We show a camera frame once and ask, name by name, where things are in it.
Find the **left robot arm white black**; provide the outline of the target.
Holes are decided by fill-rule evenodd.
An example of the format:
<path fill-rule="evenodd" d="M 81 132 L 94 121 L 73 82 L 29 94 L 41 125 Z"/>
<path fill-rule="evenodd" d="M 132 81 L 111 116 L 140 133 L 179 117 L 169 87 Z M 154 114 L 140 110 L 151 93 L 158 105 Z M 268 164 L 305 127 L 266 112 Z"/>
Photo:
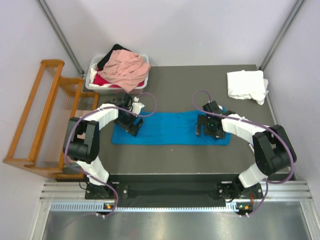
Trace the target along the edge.
<path fill-rule="evenodd" d="M 115 196 L 110 174 L 99 159 L 100 130 L 115 123 L 135 137 L 144 123 L 143 118 L 135 123 L 144 107 L 138 97 L 121 92 L 115 99 L 105 101 L 84 116 L 69 119 L 63 152 L 84 173 L 86 199 L 102 200 Z"/>

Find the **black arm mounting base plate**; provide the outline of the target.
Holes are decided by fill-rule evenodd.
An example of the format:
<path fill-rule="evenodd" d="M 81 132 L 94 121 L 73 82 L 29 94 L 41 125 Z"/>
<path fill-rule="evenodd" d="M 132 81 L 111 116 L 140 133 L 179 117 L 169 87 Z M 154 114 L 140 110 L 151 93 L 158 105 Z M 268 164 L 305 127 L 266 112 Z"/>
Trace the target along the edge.
<path fill-rule="evenodd" d="M 245 188 L 235 174 L 112 174 L 106 183 L 121 199 L 160 195 L 204 195 L 230 201 L 263 198 L 260 183 Z"/>

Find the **blue t shirt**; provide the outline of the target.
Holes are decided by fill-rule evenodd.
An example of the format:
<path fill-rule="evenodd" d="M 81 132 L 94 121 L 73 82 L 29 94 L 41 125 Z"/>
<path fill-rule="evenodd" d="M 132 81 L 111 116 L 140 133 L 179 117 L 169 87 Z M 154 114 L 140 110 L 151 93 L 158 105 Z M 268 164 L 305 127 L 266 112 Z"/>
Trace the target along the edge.
<path fill-rule="evenodd" d="M 115 145 L 192 145 L 192 146 L 227 146 L 231 134 L 224 138 L 214 138 L 203 133 L 196 135 L 198 110 L 185 112 L 156 112 L 145 117 L 136 136 L 130 135 L 120 126 L 115 125 L 111 142 Z"/>

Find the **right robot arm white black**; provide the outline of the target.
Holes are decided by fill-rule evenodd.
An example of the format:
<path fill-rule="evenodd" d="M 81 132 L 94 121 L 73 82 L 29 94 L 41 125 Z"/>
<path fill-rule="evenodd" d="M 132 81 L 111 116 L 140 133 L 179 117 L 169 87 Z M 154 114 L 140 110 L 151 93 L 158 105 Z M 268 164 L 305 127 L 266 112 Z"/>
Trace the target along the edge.
<path fill-rule="evenodd" d="M 230 199 L 245 198 L 260 181 L 284 168 L 292 168 L 297 161 L 294 148 L 281 125 L 254 123 L 233 111 L 223 111 L 216 101 L 203 105 L 202 112 L 204 114 L 197 117 L 197 136 L 204 133 L 221 140 L 226 134 L 232 134 L 253 147 L 255 163 L 232 181 Z"/>

